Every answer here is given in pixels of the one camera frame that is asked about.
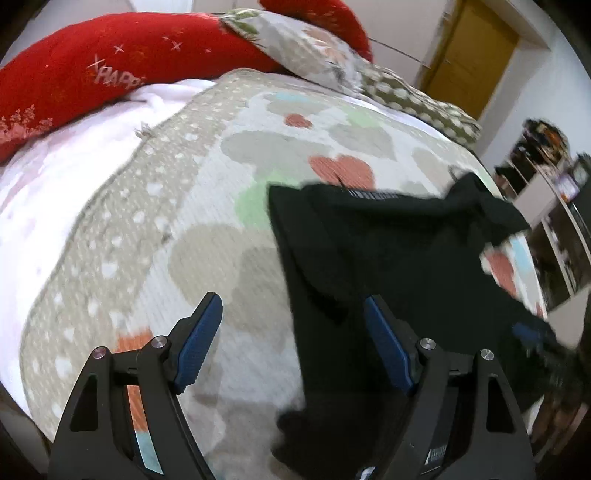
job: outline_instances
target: patterned blanket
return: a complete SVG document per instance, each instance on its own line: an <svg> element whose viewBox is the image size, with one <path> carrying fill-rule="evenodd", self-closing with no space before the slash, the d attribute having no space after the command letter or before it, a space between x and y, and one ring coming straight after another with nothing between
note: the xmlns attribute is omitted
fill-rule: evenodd
<svg viewBox="0 0 591 480"><path fill-rule="evenodd" d="M476 158L343 99L238 70L146 132L129 163L81 212L22 337L34 421L53 438L90 351L139 348L166 335L207 291L224 317L194 385L187 421L221 478L292 478L270 454L278 412L301 402L285 282L270 230L269 182L340 181L442 195ZM540 302L522 237L483 267L531 309ZM141 399L129 389L146 464L158 470Z"/></svg>

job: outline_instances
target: red pillow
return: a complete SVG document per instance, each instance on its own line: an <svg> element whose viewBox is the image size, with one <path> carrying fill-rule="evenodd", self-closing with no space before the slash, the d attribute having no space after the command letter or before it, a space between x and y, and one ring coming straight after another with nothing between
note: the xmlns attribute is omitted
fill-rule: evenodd
<svg viewBox="0 0 591 480"><path fill-rule="evenodd" d="M366 60L374 60L365 30L341 0L259 0L259 3L269 12L299 18L324 28L347 42Z"/></svg>
<svg viewBox="0 0 591 480"><path fill-rule="evenodd" d="M0 70L0 163L29 138L145 83L280 66L207 14L129 12L58 30Z"/></svg>

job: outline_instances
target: bed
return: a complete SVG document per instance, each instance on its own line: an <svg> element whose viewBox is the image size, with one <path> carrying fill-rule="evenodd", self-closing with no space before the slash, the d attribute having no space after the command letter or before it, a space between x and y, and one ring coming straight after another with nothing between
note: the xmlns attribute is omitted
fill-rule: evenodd
<svg viewBox="0 0 591 480"><path fill-rule="evenodd" d="M416 115L294 76L239 69L148 85L21 148L0 177L0 381L52 439L89 352L167 334L207 291L225 315L180 397L213 472L291 478L270 448L302 402L269 183L441 196L477 158ZM523 235L482 266L545 315ZM138 391L142 456L159 470Z"/></svg>

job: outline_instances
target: metal screw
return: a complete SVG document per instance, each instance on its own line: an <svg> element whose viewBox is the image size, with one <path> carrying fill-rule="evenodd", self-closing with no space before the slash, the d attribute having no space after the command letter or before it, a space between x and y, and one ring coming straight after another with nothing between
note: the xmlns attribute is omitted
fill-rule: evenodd
<svg viewBox="0 0 591 480"><path fill-rule="evenodd" d="M437 346L435 340L432 338L421 338L421 341L418 344L425 350L433 350Z"/></svg>
<svg viewBox="0 0 591 480"><path fill-rule="evenodd" d="M92 358L103 358L107 354L107 349L103 346L98 346L92 351Z"/></svg>
<svg viewBox="0 0 591 480"><path fill-rule="evenodd" d="M164 335L160 335L152 338L151 344L154 348L162 348L167 342L168 339Z"/></svg>
<svg viewBox="0 0 591 480"><path fill-rule="evenodd" d="M480 356L484 360L488 360L489 362L491 360L494 360L495 359L495 354L492 353L488 348L483 348L482 350L480 350Z"/></svg>

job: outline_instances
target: white sheet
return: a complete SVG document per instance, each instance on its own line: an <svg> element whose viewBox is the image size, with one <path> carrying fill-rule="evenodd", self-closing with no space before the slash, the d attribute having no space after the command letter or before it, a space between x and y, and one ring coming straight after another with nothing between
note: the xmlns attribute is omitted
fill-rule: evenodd
<svg viewBox="0 0 591 480"><path fill-rule="evenodd" d="M330 92L280 75L295 85ZM142 123L154 127L214 82L184 80L148 85L126 101L103 108L24 147L0 177L0 381L28 413L19 366L27 314L64 248L80 210L95 191L129 160ZM381 111L442 141L446 137L406 113L341 95ZM483 169L481 175L490 180Z"/></svg>

